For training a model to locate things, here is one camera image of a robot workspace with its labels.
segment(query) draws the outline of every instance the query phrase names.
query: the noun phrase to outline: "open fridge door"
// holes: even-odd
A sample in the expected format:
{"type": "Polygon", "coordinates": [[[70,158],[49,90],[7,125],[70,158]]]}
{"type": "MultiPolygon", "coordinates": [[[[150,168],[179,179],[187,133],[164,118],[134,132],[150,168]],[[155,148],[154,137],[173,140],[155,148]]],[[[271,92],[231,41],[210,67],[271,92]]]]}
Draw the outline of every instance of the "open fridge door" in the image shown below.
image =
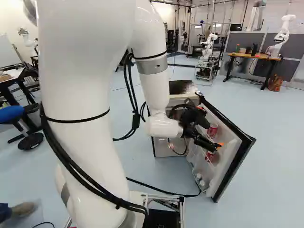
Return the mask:
{"type": "Polygon", "coordinates": [[[192,173],[197,184],[205,191],[206,196],[211,197],[216,203],[256,140],[240,130],[211,105],[202,93],[196,92],[196,94],[200,98],[199,107],[207,111],[206,119],[218,126],[214,138],[209,137],[207,129],[199,126],[197,130],[211,141],[222,144],[222,147],[211,154],[191,140],[187,160],[192,166],[192,173]]]}

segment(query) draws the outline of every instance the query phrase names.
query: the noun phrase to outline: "black fridge door frame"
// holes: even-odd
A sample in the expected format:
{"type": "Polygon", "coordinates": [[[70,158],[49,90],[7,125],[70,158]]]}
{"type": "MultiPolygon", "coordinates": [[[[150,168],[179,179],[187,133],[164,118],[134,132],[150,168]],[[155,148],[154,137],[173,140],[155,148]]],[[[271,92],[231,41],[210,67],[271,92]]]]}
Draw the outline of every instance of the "black fridge door frame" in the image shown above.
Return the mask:
{"type": "MultiPolygon", "coordinates": [[[[211,197],[212,201],[214,203],[217,203],[220,199],[220,197],[223,195],[224,191],[226,190],[227,186],[231,182],[232,178],[238,171],[240,165],[242,164],[243,160],[247,156],[249,150],[253,146],[253,144],[256,142],[256,139],[247,135],[244,133],[241,129],[239,129],[231,120],[229,120],[223,113],[221,113],[216,107],[214,107],[212,104],[210,104],[204,97],[204,95],[201,92],[195,93],[197,96],[199,96],[199,102],[205,105],[220,121],[222,121],[234,134],[236,134],[237,137],[239,137],[242,140],[242,143],[232,160],[222,182],[220,183],[217,191],[215,192],[214,196],[211,197]]],[[[152,148],[153,148],[153,154],[155,156],[155,147],[154,147],[154,138],[151,137],[152,140],[152,148]]]]}

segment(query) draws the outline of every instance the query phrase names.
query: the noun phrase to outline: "mini fridge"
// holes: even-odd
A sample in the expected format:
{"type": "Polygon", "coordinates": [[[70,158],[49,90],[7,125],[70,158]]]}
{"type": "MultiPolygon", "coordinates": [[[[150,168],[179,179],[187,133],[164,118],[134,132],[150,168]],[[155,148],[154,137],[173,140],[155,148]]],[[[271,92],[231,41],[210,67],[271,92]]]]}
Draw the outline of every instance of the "mini fridge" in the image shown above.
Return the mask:
{"type": "MultiPolygon", "coordinates": [[[[194,92],[195,87],[191,80],[170,81],[170,91],[173,98],[178,97],[176,96],[178,84],[181,85],[178,93],[183,94],[179,97],[179,102],[186,98],[194,100],[195,105],[207,112],[206,119],[211,124],[218,125],[214,138],[209,137],[207,129],[197,126],[197,130],[203,136],[214,143],[222,144],[222,147],[218,148],[214,154],[210,154],[207,150],[195,145],[192,139],[173,139],[173,143],[178,148],[187,146],[187,151],[183,155],[192,168],[194,180],[205,195],[217,203],[256,140],[243,132],[220,110],[209,103],[201,92],[194,92]]],[[[176,156],[168,145],[167,139],[152,137],[154,157],[168,157],[170,159],[171,156],[176,156]]]]}

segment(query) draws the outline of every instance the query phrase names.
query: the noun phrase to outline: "trash bin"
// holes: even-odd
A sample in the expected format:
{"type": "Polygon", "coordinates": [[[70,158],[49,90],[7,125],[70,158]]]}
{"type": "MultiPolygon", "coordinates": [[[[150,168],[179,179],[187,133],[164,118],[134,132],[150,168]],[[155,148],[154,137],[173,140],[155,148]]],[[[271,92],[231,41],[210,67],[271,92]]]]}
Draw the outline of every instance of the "trash bin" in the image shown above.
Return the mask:
{"type": "Polygon", "coordinates": [[[24,108],[25,113],[28,115],[28,117],[33,121],[33,123],[36,125],[36,127],[41,126],[41,120],[40,120],[40,104],[30,104],[27,105],[24,108]]]}

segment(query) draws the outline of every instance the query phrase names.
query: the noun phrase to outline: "red soda can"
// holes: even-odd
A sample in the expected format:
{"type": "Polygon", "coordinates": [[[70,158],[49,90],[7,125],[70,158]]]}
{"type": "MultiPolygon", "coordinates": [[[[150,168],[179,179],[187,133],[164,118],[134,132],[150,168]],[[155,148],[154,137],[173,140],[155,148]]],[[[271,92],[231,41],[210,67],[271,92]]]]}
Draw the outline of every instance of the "red soda can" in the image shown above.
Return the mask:
{"type": "Polygon", "coordinates": [[[218,132],[218,125],[216,123],[210,124],[210,128],[207,130],[207,134],[211,139],[215,138],[218,132]]]}

